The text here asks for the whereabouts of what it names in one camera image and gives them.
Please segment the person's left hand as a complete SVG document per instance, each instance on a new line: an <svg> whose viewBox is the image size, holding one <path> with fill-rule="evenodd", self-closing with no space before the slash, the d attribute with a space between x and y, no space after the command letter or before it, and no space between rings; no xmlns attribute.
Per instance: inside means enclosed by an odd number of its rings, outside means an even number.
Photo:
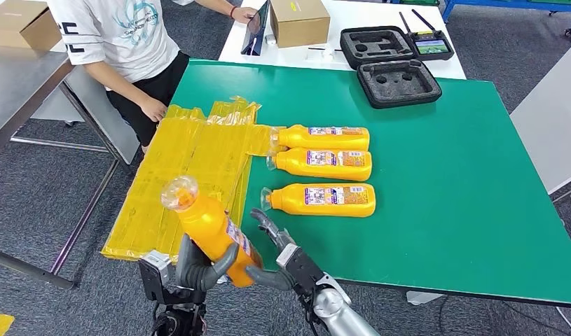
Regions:
<svg viewBox="0 0 571 336"><path fill-rule="evenodd" d="M234 21L242 24L247 24L256 14L257 10L255 8L238 6L234 6L229 13Z"/></svg>

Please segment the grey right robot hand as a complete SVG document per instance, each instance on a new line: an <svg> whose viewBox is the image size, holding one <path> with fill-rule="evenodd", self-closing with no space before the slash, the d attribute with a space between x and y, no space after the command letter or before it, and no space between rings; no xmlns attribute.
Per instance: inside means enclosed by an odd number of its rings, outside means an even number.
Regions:
<svg viewBox="0 0 571 336"><path fill-rule="evenodd" d="M259 229L263 230L269 236L279 252L288 244L294 243L289 232L286 229L280 230L262 210L253 208L251 210L251 217L259 222ZM245 272L255 284L275 288L279 291L290 291L296 284L294 278L283 269L273 272L265 271L256 265L249 265L245 267Z"/></svg>

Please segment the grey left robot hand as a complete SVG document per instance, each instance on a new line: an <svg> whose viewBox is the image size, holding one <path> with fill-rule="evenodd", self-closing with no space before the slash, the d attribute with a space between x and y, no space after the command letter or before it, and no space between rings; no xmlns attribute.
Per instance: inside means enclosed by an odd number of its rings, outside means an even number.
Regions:
<svg viewBox="0 0 571 336"><path fill-rule="evenodd" d="M207 292L227 273L238 251L239 245L232 243L217 261L212 262L187 234L183 234L176 264L177 283L184 288Z"/></svg>

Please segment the person's right hand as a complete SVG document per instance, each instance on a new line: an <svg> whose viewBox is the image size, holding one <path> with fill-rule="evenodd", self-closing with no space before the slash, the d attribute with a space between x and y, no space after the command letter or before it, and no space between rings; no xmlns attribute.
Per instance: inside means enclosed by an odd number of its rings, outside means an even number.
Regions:
<svg viewBox="0 0 571 336"><path fill-rule="evenodd" d="M154 123L160 122L167 113L167 106L164 103L147 95L139 99L137 105Z"/></svg>

